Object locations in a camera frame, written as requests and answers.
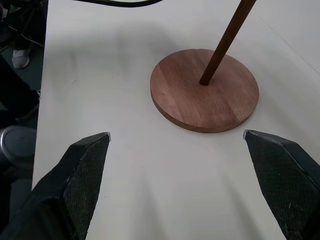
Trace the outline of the white sneaker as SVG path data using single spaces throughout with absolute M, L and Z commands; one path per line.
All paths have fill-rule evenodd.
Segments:
M 24 69 L 30 63 L 29 49 L 13 50 L 12 65 L 15 69 Z

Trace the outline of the dark wooden pole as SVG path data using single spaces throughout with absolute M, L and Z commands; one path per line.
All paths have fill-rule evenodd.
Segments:
M 242 27 L 243 23 L 248 17 L 256 1 L 257 0 L 241 0 L 240 1 L 216 50 L 214 51 L 211 59 L 208 62 L 206 69 L 204 70 L 199 80 L 199 83 L 201 85 L 207 86 L 210 83 L 212 77 L 214 76 L 216 70 L 218 69 L 225 54 L 230 48 L 232 42 L 234 41 L 236 35 L 238 34 L 240 28 Z

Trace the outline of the round wooden base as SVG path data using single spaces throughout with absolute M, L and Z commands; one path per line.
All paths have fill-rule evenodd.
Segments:
M 253 74 L 225 55 L 208 85 L 199 83 L 214 51 L 186 49 L 162 59 L 150 77 L 158 111 L 175 125 L 199 133 L 220 133 L 243 124 L 259 101 Z

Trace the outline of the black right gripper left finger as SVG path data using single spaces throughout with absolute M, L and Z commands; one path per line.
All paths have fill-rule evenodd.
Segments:
M 69 146 L 33 188 L 0 240 L 86 240 L 99 198 L 109 132 Z

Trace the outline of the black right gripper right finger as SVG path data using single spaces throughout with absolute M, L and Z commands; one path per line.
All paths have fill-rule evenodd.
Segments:
M 296 142 L 245 130 L 261 192 L 286 240 L 320 240 L 320 165 Z

